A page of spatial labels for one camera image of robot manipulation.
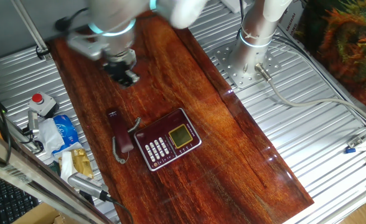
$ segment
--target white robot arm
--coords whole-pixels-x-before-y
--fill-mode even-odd
[[[152,10],[164,17],[171,26],[189,27],[201,14],[207,0],[88,0],[96,42],[72,33],[68,45],[92,60],[105,58],[104,69],[123,86],[134,85],[139,77],[131,69],[136,64],[134,51],[135,17]]]
[[[69,46],[92,60],[105,58],[104,69],[110,77],[124,86],[134,85],[139,77],[131,69],[136,64],[134,41],[136,17],[152,10],[171,26],[189,27],[201,14],[208,0],[88,0],[92,22],[90,29],[96,42],[85,36],[70,34]],[[265,52],[278,20],[291,0],[256,0],[242,24],[241,39],[229,60],[244,73],[255,72],[255,64],[265,59]]]

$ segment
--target emergency stop button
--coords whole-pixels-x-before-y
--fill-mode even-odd
[[[32,101],[37,104],[41,104],[44,102],[44,98],[42,97],[41,94],[36,93],[36,94],[34,94],[34,96],[32,96]]]

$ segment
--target keyboard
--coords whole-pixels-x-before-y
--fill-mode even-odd
[[[38,204],[33,196],[0,179],[0,223],[12,223]]]

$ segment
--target telephone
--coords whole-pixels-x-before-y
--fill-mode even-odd
[[[128,127],[119,111],[115,108],[110,109],[107,116],[118,147],[123,153],[132,150],[134,146],[128,134]],[[137,131],[134,139],[151,171],[164,167],[202,143],[182,108]]]
[[[128,127],[121,113],[116,108],[107,110],[108,121],[113,129],[117,148],[122,153],[127,153],[134,149],[131,138],[129,137]]]

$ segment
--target yellow package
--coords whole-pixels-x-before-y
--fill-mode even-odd
[[[86,154],[86,150],[84,149],[74,149],[71,150],[72,162],[74,168],[81,174],[90,177],[92,179],[95,178],[93,175],[92,167],[90,166],[90,161],[88,155]],[[62,158],[59,158],[60,170],[62,169]]]

